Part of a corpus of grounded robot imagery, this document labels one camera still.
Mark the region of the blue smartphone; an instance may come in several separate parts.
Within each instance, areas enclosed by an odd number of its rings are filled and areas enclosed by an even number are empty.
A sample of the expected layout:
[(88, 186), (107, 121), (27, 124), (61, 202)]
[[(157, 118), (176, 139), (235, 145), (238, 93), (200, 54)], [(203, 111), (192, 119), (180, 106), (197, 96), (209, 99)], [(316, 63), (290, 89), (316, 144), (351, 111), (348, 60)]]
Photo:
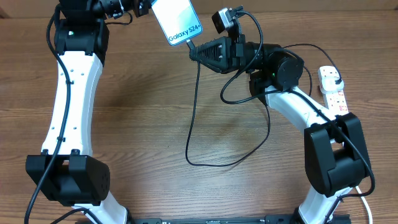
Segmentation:
[(191, 0), (154, 0), (151, 8), (171, 46), (203, 32)]

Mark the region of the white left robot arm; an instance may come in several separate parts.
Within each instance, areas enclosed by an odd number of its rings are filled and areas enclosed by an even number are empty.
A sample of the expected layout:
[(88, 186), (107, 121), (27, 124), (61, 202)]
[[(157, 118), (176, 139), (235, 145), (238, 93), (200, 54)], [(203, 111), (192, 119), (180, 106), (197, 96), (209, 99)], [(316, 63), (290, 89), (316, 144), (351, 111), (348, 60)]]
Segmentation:
[(37, 194), (92, 223), (133, 222), (110, 191), (109, 167), (93, 157), (91, 122), (109, 25), (125, 14), (146, 15), (150, 7), (148, 0), (60, 1), (47, 25), (46, 41), (58, 63), (57, 91), (41, 152), (27, 156), (25, 169)]

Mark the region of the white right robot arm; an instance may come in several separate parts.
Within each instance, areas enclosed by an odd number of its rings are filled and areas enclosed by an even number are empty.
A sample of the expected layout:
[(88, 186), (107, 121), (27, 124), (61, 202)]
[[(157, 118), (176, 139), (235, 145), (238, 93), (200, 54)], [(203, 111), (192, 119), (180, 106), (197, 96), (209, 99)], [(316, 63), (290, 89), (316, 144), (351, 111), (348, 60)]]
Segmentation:
[(291, 215), (267, 215), (267, 223), (349, 223), (349, 216), (335, 216), (338, 205), (349, 197), (363, 197), (358, 185), (374, 178), (361, 122), (353, 113), (338, 114), (300, 90), (304, 61), (289, 47), (248, 42), (237, 16), (213, 16), (225, 37), (195, 46), (189, 56), (199, 66), (217, 73), (250, 75), (251, 99), (267, 110), (284, 115), (304, 138), (305, 171), (310, 190)]

